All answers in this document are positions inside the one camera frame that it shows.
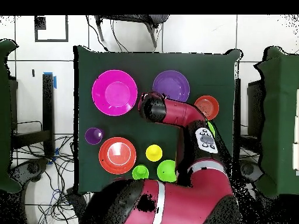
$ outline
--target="green cup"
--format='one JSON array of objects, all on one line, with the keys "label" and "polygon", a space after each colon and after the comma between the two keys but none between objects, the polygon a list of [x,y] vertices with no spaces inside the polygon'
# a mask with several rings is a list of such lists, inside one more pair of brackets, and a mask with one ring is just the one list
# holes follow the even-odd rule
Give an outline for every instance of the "green cup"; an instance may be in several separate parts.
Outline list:
[{"label": "green cup", "polygon": [[157,168],[157,175],[161,181],[175,182],[175,161],[164,160],[163,162],[161,162]]},{"label": "green cup", "polygon": [[132,176],[135,180],[148,179],[149,175],[150,173],[148,172],[147,167],[144,165],[138,165],[132,171]]},{"label": "green cup", "polygon": [[213,136],[215,137],[215,129],[209,121],[208,121],[208,128],[210,129],[210,131],[213,133]]}]

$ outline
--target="green panel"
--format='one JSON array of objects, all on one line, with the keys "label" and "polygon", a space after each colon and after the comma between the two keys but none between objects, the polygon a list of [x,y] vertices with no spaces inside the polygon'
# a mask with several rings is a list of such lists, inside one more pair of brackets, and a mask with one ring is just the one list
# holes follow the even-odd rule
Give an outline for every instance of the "green panel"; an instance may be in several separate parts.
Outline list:
[{"label": "green panel", "polygon": [[16,49],[16,44],[10,40],[0,41],[0,190],[17,193],[21,186],[9,178],[8,170],[11,167],[11,94],[9,91],[7,56]]},{"label": "green panel", "polygon": [[272,47],[268,50],[267,59],[258,65],[265,77],[266,88],[261,167],[267,176],[263,176],[256,185],[268,197],[299,194],[299,177],[293,170],[299,56],[285,55],[277,47]]},{"label": "green panel", "polygon": [[[173,126],[146,122],[139,115],[137,104],[125,115],[111,117],[101,113],[91,98],[96,78],[104,71],[119,69],[127,72],[138,87],[138,99],[152,89],[155,77],[162,71],[181,72],[190,83],[188,103],[193,104],[202,95],[214,96],[220,104],[215,123],[228,148],[232,151],[232,117],[234,105],[234,64],[239,50],[222,54],[159,54],[159,53],[98,53],[78,47],[79,54],[79,190],[100,191],[113,179],[120,177],[106,172],[100,165],[98,153],[101,144],[111,137],[127,138],[135,146],[137,161],[149,170],[150,179],[157,179],[157,167],[165,159],[175,159],[178,129]],[[99,145],[86,143],[84,134],[90,127],[105,130]],[[145,150],[151,144],[159,145],[163,157],[150,162]],[[132,170],[125,177],[132,178]]]}]

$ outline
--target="magenta bowl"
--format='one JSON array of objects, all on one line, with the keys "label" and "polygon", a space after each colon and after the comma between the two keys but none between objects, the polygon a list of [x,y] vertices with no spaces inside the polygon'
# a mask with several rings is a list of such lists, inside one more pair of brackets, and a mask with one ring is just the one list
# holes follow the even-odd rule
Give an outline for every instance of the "magenta bowl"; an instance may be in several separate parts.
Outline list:
[{"label": "magenta bowl", "polygon": [[99,75],[92,86],[92,100],[96,107],[109,116],[130,111],[137,100],[134,79],[124,71],[111,70]]}]

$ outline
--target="white tile floor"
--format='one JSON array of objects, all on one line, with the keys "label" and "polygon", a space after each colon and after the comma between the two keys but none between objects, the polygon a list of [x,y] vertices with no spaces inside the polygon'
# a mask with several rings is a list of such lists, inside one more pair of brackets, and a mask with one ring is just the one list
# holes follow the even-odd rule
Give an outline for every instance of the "white tile floor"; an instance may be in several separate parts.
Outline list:
[{"label": "white tile floor", "polygon": [[[237,48],[244,57],[239,65],[241,78],[241,123],[248,124],[247,118],[247,85],[260,79],[253,67],[263,57],[268,46],[280,46],[288,53],[299,50],[299,34],[297,16],[291,15],[170,15],[158,38],[158,52],[177,53],[225,53]],[[93,16],[90,24],[97,30]],[[40,39],[63,39],[65,34],[65,16],[46,16],[47,30],[40,30]],[[82,45],[94,51],[104,51],[98,43],[96,33],[89,28],[85,16],[68,17],[69,41],[67,43],[34,42],[33,16],[0,16],[0,39],[12,39],[18,44],[16,52],[8,57],[11,75],[19,81],[18,121],[41,121],[41,77],[43,72],[52,72],[57,77],[55,97],[55,137],[59,134],[73,133],[74,112],[74,59],[72,46]],[[117,21],[114,30],[119,42],[129,51],[153,51],[150,34],[144,24]],[[104,45],[110,51],[120,51],[110,27],[110,21],[102,24]],[[38,130],[38,124],[20,125],[20,132]],[[64,153],[71,154],[68,145]],[[18,162],[24,161],[28,155],[18,153]],[[67,165],[73,170],[73,164]],[[48,165],[47,173],[57,188],[57,172]],[[66,187],[72,186],[74,175],[64,172]],[[30,183],[26,194],[26,211],[29,224],[37,224],[40,218],[38,204],[44,210],[52,198],[49,179],[44,174],[37,183]]]}]

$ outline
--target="red bowl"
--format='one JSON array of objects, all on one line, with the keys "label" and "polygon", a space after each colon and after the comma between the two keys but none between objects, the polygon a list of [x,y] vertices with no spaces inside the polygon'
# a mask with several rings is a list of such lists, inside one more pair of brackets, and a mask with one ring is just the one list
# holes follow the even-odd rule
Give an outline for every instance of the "red bowl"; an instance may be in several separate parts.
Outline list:
[{"label": "red bowl", "polygon": [[194,104],[208,120],[214,119],[219,112],[218,101],[209,95],[199,97]]},{"label": "red bowl", "polygon": [[134,166],[136,157],[133,144],[121,137],[106,140],[99,151],[100,164],[112,174],[127,173]]}]

